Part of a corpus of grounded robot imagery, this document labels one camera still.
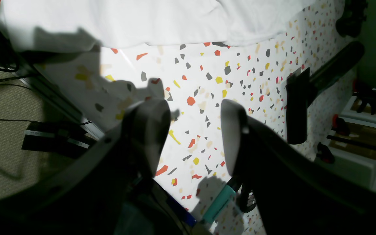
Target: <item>beige carpet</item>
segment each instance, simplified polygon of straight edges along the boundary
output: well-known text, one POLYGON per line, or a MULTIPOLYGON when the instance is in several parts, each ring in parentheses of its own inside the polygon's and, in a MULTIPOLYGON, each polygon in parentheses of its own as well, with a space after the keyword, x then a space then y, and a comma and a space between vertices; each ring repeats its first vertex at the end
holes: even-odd
MULTIPOLYGON (((0 78, 12 74, 0 72, 0 78)), ((21 81, 8 84, 24 85, 21 81)), ((0 119, 65 120, 63 114, 33 91, 0 86, 0 119)), ((19 192, 63 169, 73 160, 52 153, 21 150, 29 122, 0 121, 0 199, 19 192)))

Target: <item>white fabric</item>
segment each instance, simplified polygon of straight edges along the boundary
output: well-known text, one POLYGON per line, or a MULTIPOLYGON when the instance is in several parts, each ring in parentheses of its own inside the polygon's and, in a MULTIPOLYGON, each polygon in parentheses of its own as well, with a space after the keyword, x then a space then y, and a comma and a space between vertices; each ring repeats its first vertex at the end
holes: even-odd
POLYGON ((223 41, 256 43, 315 0, 3 0, 17 51, 82 52, 223 41))

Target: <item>white sheet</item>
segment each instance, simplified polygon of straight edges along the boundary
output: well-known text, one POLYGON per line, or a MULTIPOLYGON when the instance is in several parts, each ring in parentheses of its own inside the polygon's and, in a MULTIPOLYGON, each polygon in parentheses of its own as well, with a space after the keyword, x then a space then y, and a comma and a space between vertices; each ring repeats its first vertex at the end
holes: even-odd
POLYGON ((315 0, 3 0, 14 49, 82 52, 223 41, 256 43, 285 31, 315 0))

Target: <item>terrazzo pattern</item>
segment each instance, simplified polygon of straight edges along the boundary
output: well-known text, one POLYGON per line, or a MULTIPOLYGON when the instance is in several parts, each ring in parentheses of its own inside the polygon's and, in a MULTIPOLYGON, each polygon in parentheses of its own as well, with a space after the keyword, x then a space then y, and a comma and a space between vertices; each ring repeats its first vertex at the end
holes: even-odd
MULTIPOLYGON (((288 22, 287 32, 251 46, 205 42, 100 48, 35 67, 104 131, 117 125, 132 103, 166 99, 173 121, 155 180, 200 220, 230 179, 221 138, 221 101, 242 104, 251 117, 286 140, 286 77, 297 68, 313 73, 349 42, 335 30, 343 7, 344 0, 318 0, 288 22)), ((294 146, 309 159, 314 159, 314 147, 327 132, 335 107, 346 103, 350 79, 336 83, 309 108, 309 117, 315 117, 309 121, 309 138, 294 146)), ((210 231, 265 234, 257 209, 242 214, 232 204, 210 231)))

